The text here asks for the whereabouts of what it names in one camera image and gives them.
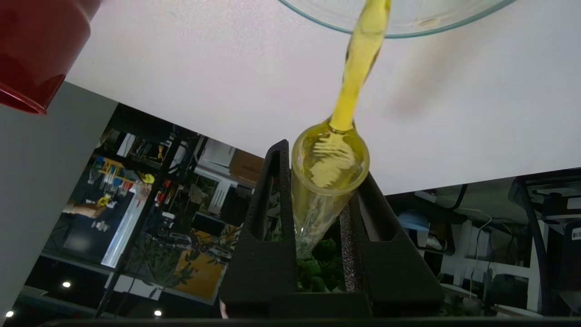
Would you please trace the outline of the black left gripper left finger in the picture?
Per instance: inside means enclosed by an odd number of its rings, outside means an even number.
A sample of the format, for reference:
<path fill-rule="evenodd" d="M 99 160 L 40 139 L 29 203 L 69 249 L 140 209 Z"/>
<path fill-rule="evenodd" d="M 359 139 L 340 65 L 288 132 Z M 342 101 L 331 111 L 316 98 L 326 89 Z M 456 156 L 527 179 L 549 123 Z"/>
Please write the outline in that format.
<path fill-rule="evenodd" d="M 267 210 L 274 178 L 280 184 L 281 240 L 267 241 Z M 234 255 L 220 287 L 228 318 L 270 317 L 271 306 L 296 291 L 296 241 L 291 201 L 289 143 L 272 145 L 264 158 Z"/>

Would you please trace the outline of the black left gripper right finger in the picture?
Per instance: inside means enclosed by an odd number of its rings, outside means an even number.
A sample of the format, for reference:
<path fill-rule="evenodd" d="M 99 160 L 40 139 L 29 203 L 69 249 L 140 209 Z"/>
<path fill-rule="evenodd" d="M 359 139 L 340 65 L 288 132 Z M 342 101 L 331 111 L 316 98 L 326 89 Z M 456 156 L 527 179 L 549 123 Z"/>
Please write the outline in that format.
<path fill-rule="evenodd" d="M 437 315 L 444 291 L 371 174 L 340 213 L 347 292 L 375 317 Z"/>

